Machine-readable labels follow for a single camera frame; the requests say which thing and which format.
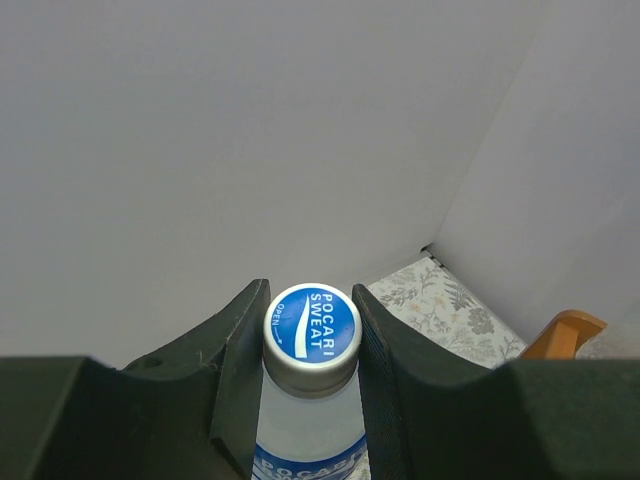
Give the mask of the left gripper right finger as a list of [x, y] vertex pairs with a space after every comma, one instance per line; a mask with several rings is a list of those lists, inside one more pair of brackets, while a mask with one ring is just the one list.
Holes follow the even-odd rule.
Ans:
[[635, 479], [639, 364], [487, 369], [392, 315], [363, 285], [359, 384], [375, 479]]

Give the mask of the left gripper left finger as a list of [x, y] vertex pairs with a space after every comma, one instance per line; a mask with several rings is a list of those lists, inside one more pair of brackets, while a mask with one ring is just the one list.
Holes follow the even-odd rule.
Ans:
[[1, 361], [5, 479], [247, 479], [263, 380], [259, 279], [116, 369], [88, 356]]

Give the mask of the blue-label bottle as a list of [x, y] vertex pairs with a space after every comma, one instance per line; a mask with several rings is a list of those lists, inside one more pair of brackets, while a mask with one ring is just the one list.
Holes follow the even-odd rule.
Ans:
[[271, 301], [262, 333], [253, 478], [349, 478], [367, 452], [355, 304], [335, 287], [298, 284]]

